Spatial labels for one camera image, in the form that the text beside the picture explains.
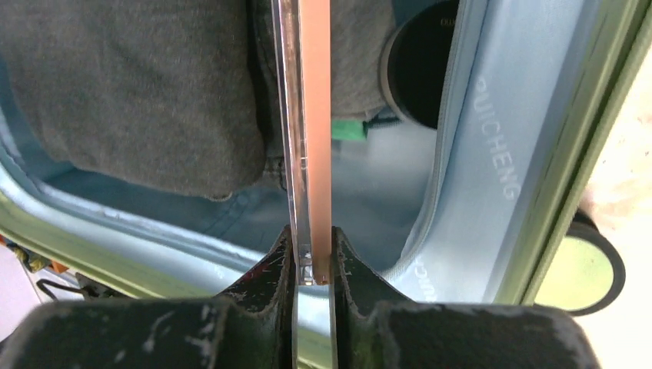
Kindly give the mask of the black garment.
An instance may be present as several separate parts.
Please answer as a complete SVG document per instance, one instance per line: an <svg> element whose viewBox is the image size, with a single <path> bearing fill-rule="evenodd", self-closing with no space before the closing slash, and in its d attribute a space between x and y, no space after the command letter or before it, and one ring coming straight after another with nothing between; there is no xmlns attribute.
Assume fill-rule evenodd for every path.
<svg viewBox="0 0 652 369"><path fill-rule="evenodd" d="M243 1L3 1L1 55L56 160L203 197L263 173Z"/></svg>

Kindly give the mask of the grey garment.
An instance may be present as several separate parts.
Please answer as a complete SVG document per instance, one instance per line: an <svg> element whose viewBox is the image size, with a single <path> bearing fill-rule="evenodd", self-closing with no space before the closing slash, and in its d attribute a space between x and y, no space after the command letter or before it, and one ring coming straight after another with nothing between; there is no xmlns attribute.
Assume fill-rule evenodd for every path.
<svg viewBox="0 0 652 369"><path fill-rule="evenodd" d="M254 81L258 126L267 161L257 184L286 188L270 1L248 1L248 67ZM396 29L390 1L331 2L332 120L370 121L385 105L379 77L381 53Z"/></svg>

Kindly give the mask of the green suitcase blue lining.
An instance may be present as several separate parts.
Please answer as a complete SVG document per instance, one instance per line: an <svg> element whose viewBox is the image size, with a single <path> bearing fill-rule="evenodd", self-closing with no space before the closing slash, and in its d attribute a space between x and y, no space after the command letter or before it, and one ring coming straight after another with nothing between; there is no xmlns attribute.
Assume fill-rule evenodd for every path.
<svg viewBox="0 0 652 369"><path fill-rule="evenodd" d="M390 2L388 40L436 1ZM534 292L651 39L651 3L458 2L438 127L401 120L383 96L365 141L331 139L331 248L340 228L418 303L555 308ZM56 160L1 55L1 233L72 269L80 298L49 303L217 295L291 232L287 182L257 182L190 196ZM296 272L294 368L336 368L333 278L306 286Z"/></svg>

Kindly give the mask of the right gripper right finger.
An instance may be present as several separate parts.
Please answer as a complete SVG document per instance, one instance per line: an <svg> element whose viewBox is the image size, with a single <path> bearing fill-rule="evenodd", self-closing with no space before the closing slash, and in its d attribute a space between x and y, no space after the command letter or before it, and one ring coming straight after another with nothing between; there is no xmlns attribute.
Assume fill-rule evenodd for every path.
<svg viewBox="0 0 652 369"><path fill-rule="evenodd" d="M332 230L336 368L597 368L584 331L561 310L411 300Z"/></svg>

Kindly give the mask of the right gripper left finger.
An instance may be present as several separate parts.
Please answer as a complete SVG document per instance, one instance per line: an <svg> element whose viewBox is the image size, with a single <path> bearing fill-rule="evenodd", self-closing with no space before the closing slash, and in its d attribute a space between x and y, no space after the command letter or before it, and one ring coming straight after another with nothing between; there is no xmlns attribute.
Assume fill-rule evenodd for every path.
<svg viewBox="0 0 652 369"><path fill-rule="evenodd" d="M3 368L294 368L297 296L291 232L210 298L63 301L30 313Z"/></svg>

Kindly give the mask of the green white tie-dye garment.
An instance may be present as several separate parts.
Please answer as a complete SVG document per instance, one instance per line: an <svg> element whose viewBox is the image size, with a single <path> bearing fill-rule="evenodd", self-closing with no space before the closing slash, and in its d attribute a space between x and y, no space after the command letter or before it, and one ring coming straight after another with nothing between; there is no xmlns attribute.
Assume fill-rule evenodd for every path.
<svg viewBox="0 0 652 369"><path fill-rule="evenodd" d="M368 130L364 121L347 119L331 121L331 139L334 141L365 141L367 136Z"/></svg>

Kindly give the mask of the eyeshadow palette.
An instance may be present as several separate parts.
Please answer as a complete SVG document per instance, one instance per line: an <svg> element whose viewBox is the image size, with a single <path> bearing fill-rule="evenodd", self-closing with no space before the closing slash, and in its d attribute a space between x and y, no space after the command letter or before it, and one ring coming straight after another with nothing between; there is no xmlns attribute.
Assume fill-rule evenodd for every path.
<svg viewBox="0 0 652 369"><path fill-rule="evenodd" d="M290 227L300 285L331 282L331 3L271 3Z"/></svg>

